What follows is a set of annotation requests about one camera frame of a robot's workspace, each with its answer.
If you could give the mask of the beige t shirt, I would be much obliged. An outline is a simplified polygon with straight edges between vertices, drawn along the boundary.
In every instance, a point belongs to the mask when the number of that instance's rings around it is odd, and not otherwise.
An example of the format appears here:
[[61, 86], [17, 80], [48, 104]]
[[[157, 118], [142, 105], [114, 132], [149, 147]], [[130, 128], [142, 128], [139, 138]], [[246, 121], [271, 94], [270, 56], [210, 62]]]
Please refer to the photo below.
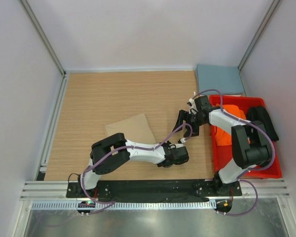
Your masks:
[[144, 144], [156, 143], [156, 139], [150, 129], [148, 120], [144, 113], [115, 123], [107, 124], [104, 128], [107, 136], [111, 136], [116, 133], [123, 133], [127, 140], [133, 142]]

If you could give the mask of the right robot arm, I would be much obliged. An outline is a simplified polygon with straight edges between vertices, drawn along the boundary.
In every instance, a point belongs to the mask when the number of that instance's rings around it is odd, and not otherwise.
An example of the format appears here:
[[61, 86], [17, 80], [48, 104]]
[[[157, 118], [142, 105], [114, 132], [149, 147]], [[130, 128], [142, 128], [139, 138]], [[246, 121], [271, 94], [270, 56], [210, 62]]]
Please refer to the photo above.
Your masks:
[[226, 196], [240, 177], [249, 171], [265, 168], [275, 160], [275, 147], [261, 121], [249, 121], [228, 112], [222, 104], [213, 106], [207, 96], [189, 99], [189, 110], [179, 110], [174, 132], [186, 128], [180, 143], [199, 135], [199, 128], [209, 124], [231, 136], [231, 160], [214, 174], [212, 188]]

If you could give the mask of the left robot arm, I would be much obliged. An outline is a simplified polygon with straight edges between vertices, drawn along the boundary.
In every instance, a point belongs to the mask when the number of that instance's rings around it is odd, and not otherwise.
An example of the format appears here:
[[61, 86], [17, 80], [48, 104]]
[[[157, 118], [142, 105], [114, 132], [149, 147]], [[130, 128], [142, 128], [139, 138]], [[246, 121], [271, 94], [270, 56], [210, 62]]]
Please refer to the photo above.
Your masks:
[[92, 196], [103, 175], [114, 172], [129, 161], [149, 162], [168, 168], [188, 160], [184, 144], [170, 141], [143, 144], [126, 139], [123, 133], [116, 133], [91, 146], [89, 164], [80, 175], [77, 191], [85, 198]]

